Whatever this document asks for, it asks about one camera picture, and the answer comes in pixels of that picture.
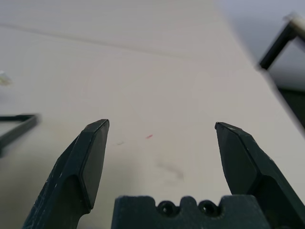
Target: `smudge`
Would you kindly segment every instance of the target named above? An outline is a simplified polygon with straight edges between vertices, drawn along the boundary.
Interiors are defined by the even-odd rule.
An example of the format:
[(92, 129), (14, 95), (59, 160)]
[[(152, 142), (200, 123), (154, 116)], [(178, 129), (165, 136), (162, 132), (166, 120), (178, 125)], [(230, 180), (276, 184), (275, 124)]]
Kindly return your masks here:
[(123, 145), (125, 142), (121, 141), (121, 142), (118, 142), (116, 145), (117, 146), (120, 146), (120, 145)]
[(184, 181), (183, 172), (179, 168), (177, 168), (176, 166), (170, 165), (170, 164), (165, 164), (163, 162), (157, 162), (157, 167), (162, 168), (162, 169), (164, 169), (164, 170), (166, 170), (170, 173), (175, 174), (177, 180)]

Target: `small white object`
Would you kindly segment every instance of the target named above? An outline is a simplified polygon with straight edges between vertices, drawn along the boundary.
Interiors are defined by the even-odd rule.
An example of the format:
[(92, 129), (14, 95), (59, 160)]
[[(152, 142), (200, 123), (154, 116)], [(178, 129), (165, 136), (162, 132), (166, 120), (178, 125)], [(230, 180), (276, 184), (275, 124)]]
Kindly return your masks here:
[(4, 71), (0, 71), (0, 85), (6, 86), (11, 84), (10, 78), (6, 75)]

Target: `gray wall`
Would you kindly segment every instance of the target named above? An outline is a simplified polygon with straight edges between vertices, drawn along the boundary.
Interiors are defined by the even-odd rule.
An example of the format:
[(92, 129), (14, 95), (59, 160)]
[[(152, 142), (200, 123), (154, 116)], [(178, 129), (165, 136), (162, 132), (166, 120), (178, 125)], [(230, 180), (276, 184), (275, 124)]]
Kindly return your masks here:
[[(305, 17), (304, 0), (219, 0), (240, 40), (259, 61), (284, 27), (284, 16), (296, 12)], [(294, 41), (270, 68), (278, 86), (305, 90), (305, 46)]]

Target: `white table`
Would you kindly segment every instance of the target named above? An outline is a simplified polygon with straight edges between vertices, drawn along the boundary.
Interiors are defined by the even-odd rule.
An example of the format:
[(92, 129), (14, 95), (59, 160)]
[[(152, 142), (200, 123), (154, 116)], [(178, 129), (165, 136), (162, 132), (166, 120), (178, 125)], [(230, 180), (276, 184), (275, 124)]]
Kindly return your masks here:
[(56, 159), (101, 118), (102, 179), (80, 229), (110, 228), (119, 195), (179, 204), (230, 194), (216, 121), (251, 133), (305, 200), (299, 124), (210, 1), (73, 2), (0, 4), (0, 64), (13, 80), (0, 114), (42, 118), (0, 159), (3, 228), (21, 227)]

